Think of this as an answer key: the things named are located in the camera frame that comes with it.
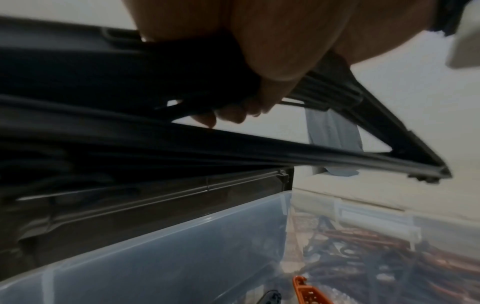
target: beige surface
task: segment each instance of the beige surface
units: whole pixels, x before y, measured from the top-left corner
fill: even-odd
[[[429,215],[480,221],[480,170],[454,170],[455,178],[440,185],[408,179],[404,174],[361,171],[354,177],[314,175],[294,189],[361,203]]]

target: clear plastic bin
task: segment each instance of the clear plastic bin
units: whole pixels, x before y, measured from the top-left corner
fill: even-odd
[[[474,222],[285,192],[15,277],[0,303],[296,304],[302,275],[333,304],[478,304],[479,239]]]

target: black plastic object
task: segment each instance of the black plastic object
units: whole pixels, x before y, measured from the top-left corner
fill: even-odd
[[[332,108],[391,153],[170,123],[256,93],[260,79],[228,36],[152,44],[135,31],[3,18],[0,58],[4,197],[293,165],[391,170],[427,182],[451,177],[333,53],[289,95],[303,104],[288,104]],[[167,107],[171,99],[183,102]]]

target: gray fabric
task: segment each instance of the gray fabric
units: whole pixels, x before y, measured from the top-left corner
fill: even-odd
[[[359,128],[333,110],[326,112],[306,109],[306,127],[310,144],[343,150],[363,151]],[[313,173],[327,171],[336,176],[353,176],[358,172],[343,168],[314,168]]]

